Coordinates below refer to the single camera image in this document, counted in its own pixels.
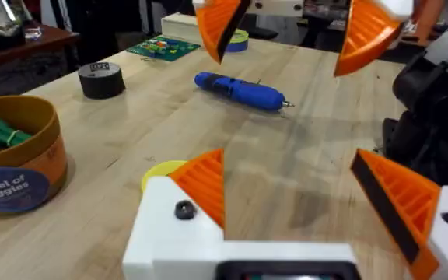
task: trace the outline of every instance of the green circuit board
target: green circuit board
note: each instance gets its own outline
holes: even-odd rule
[[[149,58],[175,61],[199,47],[200,45],[198,44],[158,36],[135,45],[134,47],[130,47],[127,51]]]

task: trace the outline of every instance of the cardboard bucket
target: cardboard bucket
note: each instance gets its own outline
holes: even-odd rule
[[[34,209],[67,179],[67,158],[53,105],[35,96],[0,97],[0,119],[32,137],[0,151],[0,214]]]

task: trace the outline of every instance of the yellow disc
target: yellow disc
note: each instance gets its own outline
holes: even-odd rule
[[[141,181],[141,192],[144,192],[146,189],[146,182],[149,178],[154,176],[167,176],[172,172],[176,171],[177,168],[183,166],[186,163],[186,160],[170,160],[164,163],[159,163],[152,167],[145,173],[143,179]]]

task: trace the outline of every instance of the desk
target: desk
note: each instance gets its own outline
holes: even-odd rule
[[[0,64],[16,58],[26,57],[41,51],[56,51],[79,39],[77,33],[61,30],[51,26],[40,25],[43,36],[39,40],[27,41],[24,45],[0,51]]]
[[[0,219],[0,280],[122,279],[142,175],[157,163],[225,149],[226,237],[352,244],[366,280],[401,279],[403,262],[349,172],[403,107],[403,65],[375,61],[333,78],[337,54],[251,40],[221,66],[196,50],[175,61],[121,52],[127,90],[88,100],[76,73],[28,94],[58,109],[68,186],[34,212]],[[265,114],[198,90],[200,71],[274,86],[296,104]]]

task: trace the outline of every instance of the bucket label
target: bucket label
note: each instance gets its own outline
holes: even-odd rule
[[[0,211],[26,211],[40,205],[46,198],[50,183],[34,170],[0,167]]]

